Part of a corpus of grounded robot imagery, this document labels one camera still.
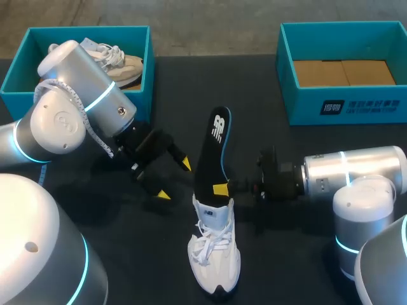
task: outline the shoe insole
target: shoe insole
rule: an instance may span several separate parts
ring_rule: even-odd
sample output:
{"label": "shoe insole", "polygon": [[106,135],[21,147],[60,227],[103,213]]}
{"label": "shoe insole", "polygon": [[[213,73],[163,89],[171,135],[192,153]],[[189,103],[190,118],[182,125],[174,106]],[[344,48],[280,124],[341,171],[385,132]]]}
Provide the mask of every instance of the shoe insole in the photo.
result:
{"label": "shoe insole", "polygon": [[229,202],[228,178],[224,172],[223,158],[230,125],[229,108],[217,107],[211,112],[195,170],[195,198],[204,205],[221,207]]}

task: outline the teal box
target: teal box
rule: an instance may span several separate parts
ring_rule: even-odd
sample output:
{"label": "teal box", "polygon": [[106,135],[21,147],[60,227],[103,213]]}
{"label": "teal box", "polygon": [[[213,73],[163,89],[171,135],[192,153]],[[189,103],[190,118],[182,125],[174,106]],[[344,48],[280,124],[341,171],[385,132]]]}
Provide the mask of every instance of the teal box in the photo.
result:
{"label": "teal box", "polygon": [[98,43],[117,45],[125,54],[144,59],[140,90],[124,90],[137,107],[136,119],[149,121],[154,85],[154,51],[149,27],[32,27],[27,30],[8,70],[0,95],[13,119],[24,116],[32,106],[39,83],[37,67],[52,43],[61,44],[87,37]]}
{"label": "teal box", "polygon": [[[385,60],[396,85],[304,88],[295,60]],[[407,33],[400,22],[281,24],[276,68],[290,125],[407,122]]]}

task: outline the concrete floor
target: concrete floor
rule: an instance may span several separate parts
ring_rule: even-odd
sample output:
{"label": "concrete floor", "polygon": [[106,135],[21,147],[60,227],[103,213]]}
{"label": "concrete floor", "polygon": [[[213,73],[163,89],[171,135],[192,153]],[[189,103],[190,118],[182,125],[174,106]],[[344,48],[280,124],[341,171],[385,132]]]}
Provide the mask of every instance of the concrete floor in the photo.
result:
{"label": "concrete floor", "polygon": [[0,0],[0,58],[28,27],[150,25],[157,55],[275,53],[281,22],[400,20],[406,0]]}

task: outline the black table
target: black table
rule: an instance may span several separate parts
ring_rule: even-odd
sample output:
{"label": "black table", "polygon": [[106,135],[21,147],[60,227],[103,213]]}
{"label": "black table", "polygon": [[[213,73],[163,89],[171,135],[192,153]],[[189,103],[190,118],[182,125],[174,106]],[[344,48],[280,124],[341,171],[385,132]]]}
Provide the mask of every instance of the black table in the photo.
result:
{"label": "black table", "polygon": [[[227,105],[233,122],[226,170],[238,179],[254,175],[259,150],[272,144],[282,161],[387,145],[407,151],[407,125],[289,126],[274,61],[273,55],[157,58],[154,124],[176,138],[194,167],[211,109]],[[3,77],[10,62],[0,61]],[[9,121],[0,103],[0,123]],[[167,207],[149,200],[128,170],[112,166],[87,138],[48,166],[45,188],[100,255],[109,277],[108,304],[212,304],[188,262],[197,221],[191,176],[169,156],[154,168],[171,182],[174,199]],[[36,180],[39,168],[18,173]],[[230,304],[359,304],[338,268],[330,204],[270,205],[267,228],[256,236],[251,197],[235,202],[242,269]],[[407,213],[406,196],[396,205],[397,218]]]}

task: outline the shoelace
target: shoelace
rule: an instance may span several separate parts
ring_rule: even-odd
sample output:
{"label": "shoelace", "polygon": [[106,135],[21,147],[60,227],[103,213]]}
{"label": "shoelace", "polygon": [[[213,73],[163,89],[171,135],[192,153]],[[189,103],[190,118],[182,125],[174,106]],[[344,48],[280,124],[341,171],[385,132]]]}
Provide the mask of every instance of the shoelace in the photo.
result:
{"label": "shoelace", "polygon": [[204,242],[203,246],[200,246],[192,251],[192,257],[196,259],[200,264],[206,265],[208,258],[213,250],[226,250],[231,242],[231,232],[229,231],[231,221],[222,231],[215,231],[205,226],[202,221],[198,221],[196,226],[202,234],[196,240],[196,244]]}
{"label": "shoelace", "polygon": [[102,52],[100,58],[95,58],[96,62],[104,61],[102,69],[105,69],[108,65],[120,65],[125,59],[125,52],[121,51],[118,46],[110,46],[106,43],[99,44],[105,46],[106,49]]}

